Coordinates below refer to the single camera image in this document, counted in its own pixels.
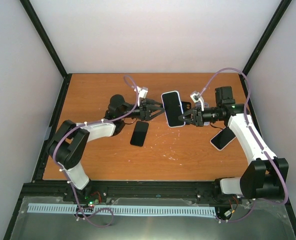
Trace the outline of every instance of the scratched wood surface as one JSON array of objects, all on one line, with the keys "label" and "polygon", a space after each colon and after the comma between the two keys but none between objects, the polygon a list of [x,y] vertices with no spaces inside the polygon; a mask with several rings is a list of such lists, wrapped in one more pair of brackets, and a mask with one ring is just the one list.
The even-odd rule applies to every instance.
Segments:
[{"label": "scratched wood surface", "polygon": [[[191,102],[190,93],[200,91],[212,73],[136,73],[131,76],[138,86],[148,87],[150,99],[161,102],[162,93],[177,90],[182,101]],[[221,73],[203,95],[210,106],[216,105],[215,88],[222,86],[232,86],[237,103],[245,101],[238,75]],[[73,74],[58,126],[68,119],[75,123],[100,120],[110,97],[115,94],[123,95],[128,103],[135,100],[135,92],[124,83],[123,74]],[[87,144],[81,163],[92,180],[206,181],[238,177],[247,168],[245,154],[236,139],[222,151],[210,144],[219,129],[193,125],[170,128],[162,114],[149,122],[144,146],[137,147],[130,145],[134,127],[135,124],[126,125],[117,136]],[[51,158],[43,179],[65,179]]]}]

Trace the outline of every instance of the white-framed smartphone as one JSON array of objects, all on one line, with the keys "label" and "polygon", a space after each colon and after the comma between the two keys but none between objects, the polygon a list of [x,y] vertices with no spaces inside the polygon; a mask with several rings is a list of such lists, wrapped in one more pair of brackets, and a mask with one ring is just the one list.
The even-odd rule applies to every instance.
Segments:
[{"label": "white-framed smartphone", "polygon": [[182,101],[178,91],[168,91],[161,94],[161,101],[170,128],[183,127],[184,121],[178,117],[184,113]]},{"label": "white-framed smartphone", "polygon": [[218,132],[211,140],[210,143],[218,151],[223,150],[229,143],[236,138],[235,134],[229,127],[225,127],[223,130]]}]

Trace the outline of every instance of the gray floor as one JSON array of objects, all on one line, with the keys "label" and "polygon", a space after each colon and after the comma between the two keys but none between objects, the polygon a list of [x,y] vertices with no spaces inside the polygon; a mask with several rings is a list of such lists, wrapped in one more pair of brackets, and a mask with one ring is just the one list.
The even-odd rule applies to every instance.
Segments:
[{"label": "gray floor", "polygon": [[[117,205],[182,206],[187,202],[149,199],[120,199]],[[294,232],[284,206],[258,202],[256,209],[238,223],[221,223],[200,217],[132,217],[116,216],[111,226],[96,228],[85,221],[76,221],[73,215],[26,213],[28,203],[58,203],[60,198],[26,198],[11,239],[14,240],[294,240]],[[238,207],[234,219],[247,213]],[[95,216],[97,224],[105,224],[109,216]]]}]

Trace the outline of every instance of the wooden table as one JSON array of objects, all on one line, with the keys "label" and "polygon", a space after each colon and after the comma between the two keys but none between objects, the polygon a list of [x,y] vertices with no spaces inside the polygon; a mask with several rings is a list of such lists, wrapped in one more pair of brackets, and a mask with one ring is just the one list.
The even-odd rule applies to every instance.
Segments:
[{"label": "wooden table", "polygon": [[[212,73],[136,73],[137,85],[149,89],[147,98],[161,102],[161,94],[177,90],[182,101],[200,91]],[[232,86],[237,103],[245,101],[238,74],[221,73],[203,97],[215,106],[215,88]],[[121,94],[126,102],[135,101],[135,92],[123,81],[123,74],[73,74],[63,105],[59,125],[65,120],[92,122],[104,117],[111,96]],[[92,180],[118,181],[213,181],[222,177],[240,177],[247,168],[245,154],[237,139],[218,151],[210,139],[220,129],[210,126],[170,128],[164,114],[149,122],[143,147],[130,145],[135,124],[126,125],[120,134],[87,144],[81,160]],[[44,180],[65,179],[49,158]]]}]

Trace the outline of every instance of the black smartphone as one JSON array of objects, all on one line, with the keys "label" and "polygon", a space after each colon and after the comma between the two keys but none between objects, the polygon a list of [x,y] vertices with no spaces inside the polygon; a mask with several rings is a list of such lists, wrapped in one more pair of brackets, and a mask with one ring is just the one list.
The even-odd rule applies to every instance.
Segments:
[{"label": "black smartphone", "polygon": [[178,119],[178,117],[184,113],[179,92],[165,92],[161,95],[161,100],[166,114],[168,126],[171,128],[184,126],[185,122]]},{"label": "black smartphone", "polygon": [[223,150],[232,140],[235,139],[234,132],[229,128],[225,127],[223,130],[218,132],[216,136],[214,136],[210,143],[219,151]]},{"label": "black smartphone", "polygon": [[146,134],[148,131],[149,123],[144,121],[136,122],[131,136],[130,144],[138,147],[144,145]]}]

